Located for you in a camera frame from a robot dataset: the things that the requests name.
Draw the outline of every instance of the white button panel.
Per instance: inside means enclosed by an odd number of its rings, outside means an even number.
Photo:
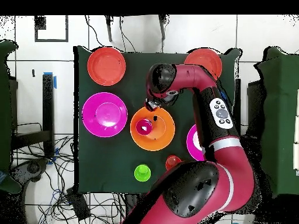
[[[213,114],[215,123],[222,129],[230,129],[234,125],[227,107],[222,99],[215,98],[210,102],[210,109]]]

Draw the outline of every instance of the chair leg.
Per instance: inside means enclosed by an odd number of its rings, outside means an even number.
[[[109,38],[109,41],[112,42],[112,35],[111,35],[111,18],[109,15],[105,15],[106,17],[106,24],[107,24],[107,31],[108,31],[108,38]]]
[[[162,34],[162,39],[165,40],[165,32],[164,32],[164,15],[159,15],[160,29]]]

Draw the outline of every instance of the black cable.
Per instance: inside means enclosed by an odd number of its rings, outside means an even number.
[[[87,24],[89,27],[91,27],[92,30],[95,32],[95,35],[96,35],[96,41],[103,47],[102,43],[98,40],[98,35],[97,35],[97,33],[96,33],[96,30],[95,30],[95,29],[88,23],[86,15],[85,15],[85,20],[86,20],[86,24]]]
[[[134,52],[136,53],[135,47],[133,46],[133,44],[131,43],[131,41],[126,37],[126,35],[124,35],[123,30],[121,28],[121,16],[119,17],[119,28],[121,31],[121,36],[124,36],[131,44],[132,48],[134,49]]]

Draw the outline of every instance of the magenta plate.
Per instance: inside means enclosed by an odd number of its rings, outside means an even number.
[[[85,128],[97,137],[117,135],[126,125],[128,118],[124,102],[115,94],[102,92],[92,95],[82,109]]]
[[[204,160],[203,153],[201,151],[201,147],[199,145],[197,137],[196,125],[192,126],[190,131],[188,132],[186,143],[190,155],[195,160]]]

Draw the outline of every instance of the table surface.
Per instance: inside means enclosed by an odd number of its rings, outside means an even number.
[[[188,54],[144,54],[123,53],[126,73],[113,86],[101,86],[88,74],[87,61],[91,54],[78,46],[79,55],[79,113],[86,100],[93,94],[109,92],[121,98],[127,106],[128,120],[124,129],[111,138],[99,138],[89,133],[79,118],[79,191],[103,193],[145,193],[153,183],[166,172],[165,161],[169,155],[177,155],[182,160],[193,160],[186,147],[186,137],[194,125],[192,94],[185,90],[174,106],[166,110],[175,122],[175,136],[162,150],[150,152],[141,149],[130,134],[130,121],[137,110],[143,107],[146,98],[145,77],[149,68],[159,62],[182,64]],[[221,85],[231,101],[234,100],[234,64],[239,49],[221,54],[223,72]],[[139,182],[134,177],[135,168],[145,163],[151,169],[151,178]]]

